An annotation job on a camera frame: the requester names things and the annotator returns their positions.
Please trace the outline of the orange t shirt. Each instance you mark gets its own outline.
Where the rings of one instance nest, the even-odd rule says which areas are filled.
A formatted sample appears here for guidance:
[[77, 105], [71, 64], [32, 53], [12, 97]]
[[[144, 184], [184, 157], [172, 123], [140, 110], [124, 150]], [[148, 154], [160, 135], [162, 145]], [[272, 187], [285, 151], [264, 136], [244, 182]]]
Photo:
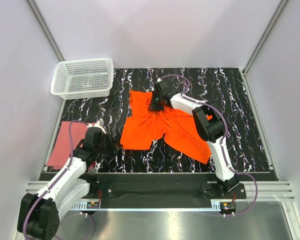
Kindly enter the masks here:
[[149, 111], [152, 93], [131, 90], [132, 116], [125, 121], [120, 143], [125, 150], [149, 150], [154, 140], [164, 138], [173, 149], [207, 164], [211, 151], [196, 130], [193, 116], [170, 107]]

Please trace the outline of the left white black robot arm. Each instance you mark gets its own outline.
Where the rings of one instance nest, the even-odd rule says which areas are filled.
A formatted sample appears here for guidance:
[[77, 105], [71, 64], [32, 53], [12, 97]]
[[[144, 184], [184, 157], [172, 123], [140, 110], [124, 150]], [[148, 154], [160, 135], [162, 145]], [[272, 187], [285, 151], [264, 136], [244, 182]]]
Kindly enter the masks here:
[[81, 198], [100, 196], [96, 176], [89, 167], [97, 156], [113, 154], [123, 146], [101, 126], [89, 127], [85, 137], [73, 146], [61, 170], [36, 193], [21, 199], [17, 231], [26, 240], [51, 240], [65, 214]]

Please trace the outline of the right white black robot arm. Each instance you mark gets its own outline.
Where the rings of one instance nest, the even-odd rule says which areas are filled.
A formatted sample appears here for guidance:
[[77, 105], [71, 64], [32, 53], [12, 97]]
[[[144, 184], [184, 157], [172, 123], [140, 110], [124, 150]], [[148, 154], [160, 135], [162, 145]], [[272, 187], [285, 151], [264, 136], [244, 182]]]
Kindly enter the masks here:
[[186, 96], [184, 91], [178, 92], [164, 76], [154, 84], [149, 110], [159, 112], [164, 107], [181, 110], [193, 117], [196, 131], [208, 144], [215, 165], [217, 183], [212, 196], [229, 198], [234, 194], [239, 181], [235, 177], [227, 149], [227, 123], [217, 105]]

